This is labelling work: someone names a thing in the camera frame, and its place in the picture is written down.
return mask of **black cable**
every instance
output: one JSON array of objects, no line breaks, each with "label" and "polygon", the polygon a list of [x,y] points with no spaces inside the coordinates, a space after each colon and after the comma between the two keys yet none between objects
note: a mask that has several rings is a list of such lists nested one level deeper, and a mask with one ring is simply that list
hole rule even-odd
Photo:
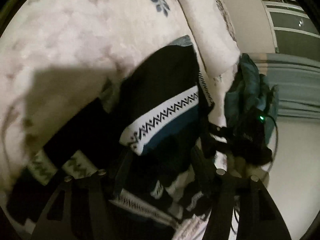
[{"label": "black cable", "polygon": [[239,224],[239,220],[237,218],[236,207],[233,208],[233,214],[235,215],[236,221]]},{"label": "black cable", "polygon": [[233,233],[236,235],[237,233],[235,232],[235,230],[232,227],[232,223],[231,223],[231,230],[233,231]]},{"label": "black cable", "polygon": [[278,151],[278,140],[279,140],[279,130],[278,130],[278,126],[276,124],[276,120],[271,116],[271,115],[266,115],[266,117],[270,117],[271,120],[273,121],[273,123],[275,124],[275,127],[276,127],[276,146],[275,146],[275,150],[273,152],[273,158],[272,158],[272,162],[267,170],[267,173],[263,176],[262,180],[264,180],[266,178],[266,176],[269,174],[269,172],[271,171],[271,168],[273,166],[273,163],[275,161],[275,158],[276,158],[276,154],[277,154],[277,151]]}]

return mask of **bed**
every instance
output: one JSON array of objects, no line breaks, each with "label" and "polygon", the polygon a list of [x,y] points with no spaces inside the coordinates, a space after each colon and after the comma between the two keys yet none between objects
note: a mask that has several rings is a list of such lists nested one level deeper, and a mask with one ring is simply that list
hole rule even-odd
[{"label": "bed", "polygon": [[[10,192],[30,159],[106,83],[113,88],[108,112],[124,79],[186,35],[215,103],[209,121],[225,126],[224,95],[240,52],[222,0],[27,0],[0,39],[0,188]],[[225,155],[217,153],[215,165],[226,170]],[[201,239],[205,225],[175,239]],[[30,233],[33,226],[17,228]]]}]

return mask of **white fabric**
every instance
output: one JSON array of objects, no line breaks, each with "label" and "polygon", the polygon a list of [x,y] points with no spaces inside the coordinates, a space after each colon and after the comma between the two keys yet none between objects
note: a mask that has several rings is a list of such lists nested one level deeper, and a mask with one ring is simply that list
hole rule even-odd
[{"label": "white fabric", "polygon": [[238,62],[240,51],[231,38],[216,0],[179,0],[196,39],[206,73],[217,77]]}]

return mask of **metal rivet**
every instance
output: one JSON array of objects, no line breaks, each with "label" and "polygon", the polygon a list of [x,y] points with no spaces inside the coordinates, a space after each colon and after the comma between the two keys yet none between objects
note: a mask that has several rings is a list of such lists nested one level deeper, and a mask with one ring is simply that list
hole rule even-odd
[{"label": "metal rivet", "polygon": [[216,173],[219,175],[224,175],[226,173],[226,171],[224,169],[217,169]]},{"label": "metal rivet", "polygon": [[255,182],[259,181],[259,177],[257,175],[252,175],[250,178]]},{"label": "metal rivet", "polygon": [[107,173],[107,171],[104,170],[104,169],[98,171],[99,176],[102,176],[102,175],[104,175],[106,173]]},{"label": "metal rivet", "polygon": [[64,181],[65,182],[69,182],[69,181],[71,181],[72,180],[72,177],[71,176],[66,176],[65,178],[64,178]]}]

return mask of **gray curtain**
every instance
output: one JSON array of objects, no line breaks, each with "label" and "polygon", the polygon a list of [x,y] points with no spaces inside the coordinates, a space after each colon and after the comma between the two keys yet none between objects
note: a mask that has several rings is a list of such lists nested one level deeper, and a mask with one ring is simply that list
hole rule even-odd
[{"label": "gray curtain", "polygon": [[320,119],[320,62],[275,53],[249,56],[270,85],[278,85],[279,116]]}]

